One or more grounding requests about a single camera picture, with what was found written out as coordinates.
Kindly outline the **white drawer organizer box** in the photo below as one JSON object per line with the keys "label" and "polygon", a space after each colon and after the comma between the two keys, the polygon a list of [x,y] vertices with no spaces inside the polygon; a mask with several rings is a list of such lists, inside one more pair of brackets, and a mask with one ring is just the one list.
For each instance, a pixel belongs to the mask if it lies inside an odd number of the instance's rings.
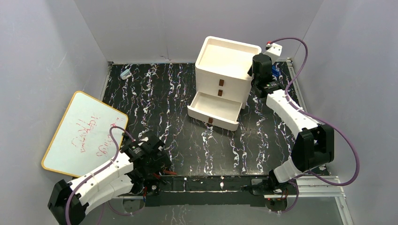
{"label": "white drawer organizer box", "polygon": [[245,104],[252,77],[248,72],[261,47],[220,37],[206,37],[195,62],[196,90]]}

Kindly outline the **white bottom pull-out drawer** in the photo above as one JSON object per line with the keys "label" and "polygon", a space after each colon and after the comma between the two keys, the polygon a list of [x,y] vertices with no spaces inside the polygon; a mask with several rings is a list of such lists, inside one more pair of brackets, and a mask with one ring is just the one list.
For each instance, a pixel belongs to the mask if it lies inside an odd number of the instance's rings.
{"label": "white bottom pull-out drawer", "polygon": [[187,106],[188,115],[202,122],[236,131],[242,103],[197,92]]}

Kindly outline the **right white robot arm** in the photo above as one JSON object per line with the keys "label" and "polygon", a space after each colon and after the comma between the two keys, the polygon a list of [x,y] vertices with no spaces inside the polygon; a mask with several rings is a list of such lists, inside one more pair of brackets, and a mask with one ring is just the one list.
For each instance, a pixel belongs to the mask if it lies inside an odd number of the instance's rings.
{"label": "right white robot arm", "polygon": [[294,134],[291,155],[268,174],[267,188],[281,188],[289,180],[334,159],[334,130],[304,115],[299,106],[287,100],[283,86],[272,77],[272,61],[265,54],[253,56],[248,74],[256,96],[265,100]]}

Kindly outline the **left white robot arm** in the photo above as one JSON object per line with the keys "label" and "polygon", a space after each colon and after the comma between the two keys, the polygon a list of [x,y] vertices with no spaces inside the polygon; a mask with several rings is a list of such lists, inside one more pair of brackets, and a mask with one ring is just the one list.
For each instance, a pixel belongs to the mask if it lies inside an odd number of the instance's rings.
{"label": "left white robot arm", "polygon": [[78,225],[101,204],[123,194],[145,196],[160,173],[171,167],[165,143],[150,135],[128,140],[117,157],[77,179],[57,182],[48,208],[61,225]]}

